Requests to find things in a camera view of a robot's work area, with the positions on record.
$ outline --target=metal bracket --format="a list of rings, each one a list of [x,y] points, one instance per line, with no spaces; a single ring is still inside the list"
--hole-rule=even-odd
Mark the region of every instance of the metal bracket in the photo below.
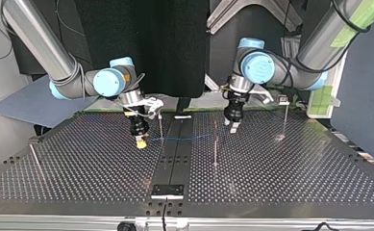
[[[148,118],[149,119],[154,119],[156,117],[156,115],[159,113],[159,108],[161,108],[163,106],[163,102],[162,100],[158,99],[158,98],[155,98],[155,97],[150,97],[150,98],[145,98],[145,99],[142,99],[136,103],[133,103],[133,104],[126,104],[124,105],[126,107],[135,107],[135,106],[147,106],[149,107],[148,109]]]
[[[271,12],[282,24],[285,24],[289,0],[222,0],[208,19],[207,26],[211,34],[222,28],[241,9],[250,5],[260,5]],[[290,5],[287,13],[286,27],[292,32],[303,20]]]
[[[214,92],[219,92],[220,87],[217,85],[217,83],[208,75],[205,74],[205,85]]]
[[[265,89],[264,87],[262,87],[260,85],[255,85],[253,87],[253,89],[250,90],[249,92],[245,92],[245,91],[242,91],[240,89],[236,89],[233,86],[229,86],[229,88],[231,88],[231,90],[234,90],[234,91],[239,92],[239,93],[256,94],[262,100],[263,104],[268,104],[270,102],[274,102],[274,98],[271,95],[271,93],[267,89]]]
[[[333,99],[331,100],[331,106],[339,108],[340,107],[340,100],[333,97]]]

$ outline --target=metal pin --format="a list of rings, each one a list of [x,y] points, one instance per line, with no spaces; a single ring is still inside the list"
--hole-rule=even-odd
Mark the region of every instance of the metal pin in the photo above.
[[[34,155],[35,163],[36,163],[37,165],[40,165],[39,159],[37,158],[37,153],[36,153],[36,151],[35,151],[35,149],[34,149],[34,146],[33,146],[31,143],[30,143],[30,148],[31,148],[31,152],[32,152],[33,155]]]
[[[215,138],[214,138],[214,145],[213,145],[213,148],[214,148],[214,152],[213,152],[213,161],[214,161],[214,166],[216,167],[217,166],[217,142],[218,142],[218,139],[219,139],[219,131],[217,130],[217,123],[216,121],[213,122],[214,123],[214,131],[216,132],[216,135],[215,135]]]
[[[163,140],[163,133],[162,133],[162,115],[161,115],[161,112],[159,112],[159,124],[160,124],[160,135],[161,135],[162,140]]]

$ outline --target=end effector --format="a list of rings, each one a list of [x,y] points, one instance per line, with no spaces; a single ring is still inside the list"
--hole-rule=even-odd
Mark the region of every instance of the end effector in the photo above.
[[[73,99],[81,96],[82,88],[86,96],[102,95],[118,100],[123,107],[124,115],[130,119],[130,133],[136,138],[137,148],[147,146],[145,137],[148,136],[148,122],[145,118],[154,119],[163,103],[160,99],[145,98],[138,83],[143,75],[137,77],[136,69],[131,58],[121,58],[110,61],[110,67],[92,70],[85,74],[82,82],[58,86],[50,82],[52,94],[58,99]]]
[[[237,49],[234,72],[228,80],[224,98],[229,101],[224,110],[225,125],[232,123],[231,133],[235,133],[243,120],[243,106],[249,101],[250,94],[256,94],[263,104],[273,102],[268,90],[261,84],[271,80],[275,64],[271,56],[263,53],[264,41],[243,38]]]

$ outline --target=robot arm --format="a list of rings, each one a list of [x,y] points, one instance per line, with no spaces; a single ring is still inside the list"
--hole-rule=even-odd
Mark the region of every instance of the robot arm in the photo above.
[[[137,147],[146,146],[143,138],[147,136],[149,127],[144,118],[153,119],[162,102],[142,96],[131,58],[112,60],[108,68],[84,73],[82,66],[62,47],[30,0],[2,0],[0,12],[4,13],[7,23],[49,74],[49,88],[56,98],[118,95],[131,121],[130,131],[136,137]],[[150,108],[148,114],[144,106]]]
[[[225,124],[233,123],[234,133],[243,120],[243,105],[248,101],[253,88],[272,83],[299,90],[318,90],[359,33],[368,31],[374,22],[374,1],[334,0],[333,6],[300,48],[291,61],[264,50],[264,41],[243,38],[237,49],[234,70],[228,82],[229,105],[224,110]],[[370,23],[360,28],[345,15],[356,11],[371,10]]]

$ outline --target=green tape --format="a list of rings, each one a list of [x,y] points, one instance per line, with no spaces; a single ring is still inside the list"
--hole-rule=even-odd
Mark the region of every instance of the green tape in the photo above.
[[[313,92],[312,102],[309,104],[310,115],[324,116],[328,113],[333,100],[332,91],[332,86],[324,86],[322,89]]]
[[[350,20],[357,26],[366,29],[374,23],[374,0],[363,0]],[[352,28],[345,26],[334,39],[332,47],[344,47],[357,34]]]

